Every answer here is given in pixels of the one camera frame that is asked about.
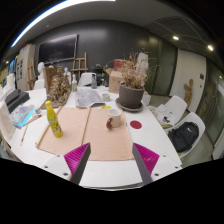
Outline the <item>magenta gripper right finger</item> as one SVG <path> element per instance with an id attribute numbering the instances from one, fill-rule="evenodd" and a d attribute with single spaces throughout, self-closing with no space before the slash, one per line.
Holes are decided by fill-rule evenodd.
<path id="1" fill-rule="evenodd" d="M 158 162 L 159 155 L 137 143 L 133 144 L 132 153 L 137 163 L 143 184 L 147 185 L 152 183 L 153 179 L 151 175 Z"/>

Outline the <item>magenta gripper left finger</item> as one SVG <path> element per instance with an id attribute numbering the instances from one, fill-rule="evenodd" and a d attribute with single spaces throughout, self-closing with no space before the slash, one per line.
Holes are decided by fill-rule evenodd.
<path id="1" fill-rule="evenodd" d="M 64 159 L 72 174 L 71 177 L 72 183 L 76 185 L 80 183 L 90 153 L 91 153 L 90 144 L 86 143 L 64 155 Z"/>

